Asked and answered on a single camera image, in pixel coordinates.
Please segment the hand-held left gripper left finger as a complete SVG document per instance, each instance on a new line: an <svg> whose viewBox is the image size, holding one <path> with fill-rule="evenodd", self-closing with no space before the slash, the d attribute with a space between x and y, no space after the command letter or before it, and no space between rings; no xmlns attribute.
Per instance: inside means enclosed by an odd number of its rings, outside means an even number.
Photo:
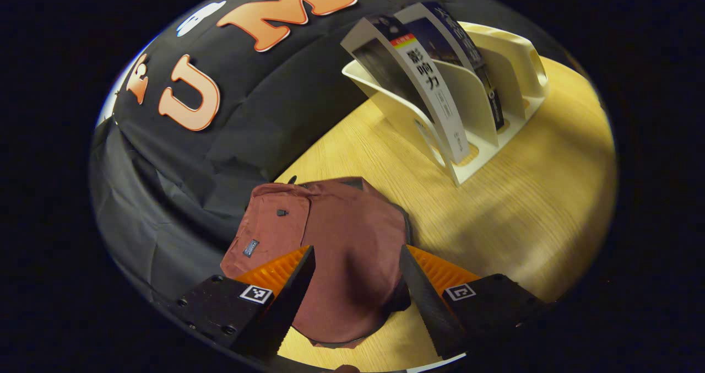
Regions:
<svg viewBox="0 0 705 373"><path fill-rule="evenodd" d="M219 347L262 362L278 353L316 267L304 246L234 279L213 275L176 299L179 321Z"/></svg>

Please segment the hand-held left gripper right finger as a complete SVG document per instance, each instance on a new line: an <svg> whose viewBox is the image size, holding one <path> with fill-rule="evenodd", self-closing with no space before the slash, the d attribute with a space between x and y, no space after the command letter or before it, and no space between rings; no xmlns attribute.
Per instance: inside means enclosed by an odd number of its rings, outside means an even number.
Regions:
<svg viewBox="0 0 705 373"><path fill-rule="evenodd" d="M478 276L410 245L400 250L399 265L443 359L499 349L549 307L503 273Z"/></svg>

